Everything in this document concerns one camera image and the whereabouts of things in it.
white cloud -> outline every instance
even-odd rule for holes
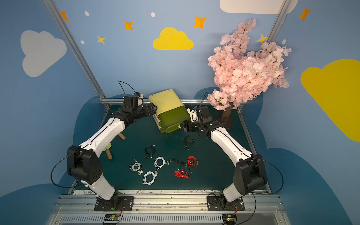
[[[30,77],[40,76],[66,53],[65,42],[46,31],[24,31],[20,44],[25,54],[23,69]]]
[[[290,13],[298,0],[292,0],[288,8]],[[227,13],[277,14],[283,0],[220,0],[220,8]]]

mounting plate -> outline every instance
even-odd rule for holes
[[[238,207],[238,211],[245,211],[243,198],[236,199],[233,203],[229,204],[227,207],[221,206],[219,196],[208,196],[206,200],[207,200],[208,211],[235,211],[236,210],[235,204]]]
[[[119,202],[124,204],[123,211],[131,211],[132,205],[134,203],[134,197],[133,196],[119,196]],[[96,199],[96,205],[94,208],[94,211],[116,211],[120,212],[121,207],[115,210],[111,210],[111,207],[104,204],[103,202],[99,201],[99,199]]]

tree trunk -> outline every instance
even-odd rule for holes
[[[232,102],[230,102],[230,106],[227,107],[224,112],[222,113],[221,116],[221,122],[222,124],[225,124],[228,121],[228,118],[230,117],[230,113],[231,113],[231,108],[234,107],[234,104]]]

ventilation grille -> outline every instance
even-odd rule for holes
[[[60,224],[102,224],[103,221],[103,215],[64,214],[61,217]]]
[[[102,225],[104,222],[103,215],[91,215],[91,214],[64,214],[60,220],[60,225],[80,225],[80,224],[94,224]],[[192,214],[124,214],[121,223],[136,224],[136,223],[219,223],[222,222],[222,214],[217,213],[192,213]],[[104,224],[111,225],[112,221],[105,222]]]
[[[123,223],[219,223],[222,216],[218,214],[125,214]]]

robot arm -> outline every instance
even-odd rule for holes
[[[126,127],[145,116],[155,114],[157,107],[150,103],[143,105],[143,96],[125,96],[121,111],[112,114],[107,123],[91,138],[68,149],[68,174],[80,180],[97,195],[95,211],[115,210],[118,205],[118,192],[103,175],[103,167],[99,161],[101,152]]]
[[[257,188],[266,184],[265,165],[261,155],[252,154],[252,152],[243,148],[226,131],[223,124],[219,121],[213,121],[207,107],[196,109],[199,120],[193,122],[191,127],[186,126],[187,130],[199,129],[207,134],[211,140],[218,144],[228,155],[235,166],[233,183],[222,191],[224,199],[223,204],[244,196]]]

